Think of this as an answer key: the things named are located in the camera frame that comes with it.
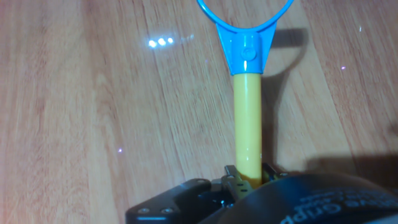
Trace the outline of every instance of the yellow handle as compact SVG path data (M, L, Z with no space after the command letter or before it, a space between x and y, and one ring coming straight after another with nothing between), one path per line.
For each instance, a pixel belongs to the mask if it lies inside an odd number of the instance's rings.
M261 183L261 74L234 78L236 168L256 189Z

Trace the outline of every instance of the wooden floor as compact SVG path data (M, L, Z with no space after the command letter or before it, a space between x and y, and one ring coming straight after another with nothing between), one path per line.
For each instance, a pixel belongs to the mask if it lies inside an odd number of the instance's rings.
M207 0L238 27L285 2ZM264 161L398 187L397 8L293 3L264 72ZM0 223L123 223L234 163L232 80L194 0L3 0L0 48Z

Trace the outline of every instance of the blue ring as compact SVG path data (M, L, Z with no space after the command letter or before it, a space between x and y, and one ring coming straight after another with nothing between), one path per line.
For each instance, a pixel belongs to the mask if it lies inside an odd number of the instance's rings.
M268 28L270 25L272 25L273 23L275 23L290 7L290 5L293 3L294 0L289 0L286 5L276 14L274 15L271 19L269 19L267 22L257 26L257 27L253 27L253 28L238 28L238 27L234 27L231 26L229 24L227 24L226 22L224 22L222 19L220 19L219 17L216 16L216 14L214 14L205 4L205 2L203 2L203 0L198 0L198 4L200 6L200 8L202 9L202 11L210 18L210 20L212 20L215 24L218 24L222 27L224 27L227 30L233 31L235 33L238 32L261 32L263 30L265 30L266 28Z

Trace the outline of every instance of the blue plastic connector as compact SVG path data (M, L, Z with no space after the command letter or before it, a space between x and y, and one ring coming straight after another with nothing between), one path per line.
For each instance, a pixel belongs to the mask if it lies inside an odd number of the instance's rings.
M286 5L267 22L250 29L233 27L217 17L198 0L203 12L216 26L231 75L264 72L278 19L288 10L294 0Z

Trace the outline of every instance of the yellow pole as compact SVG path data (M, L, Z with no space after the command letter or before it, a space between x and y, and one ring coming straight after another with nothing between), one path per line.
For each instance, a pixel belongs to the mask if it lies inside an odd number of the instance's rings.
M234 77L236 168L256 189L261 183L261 74Z

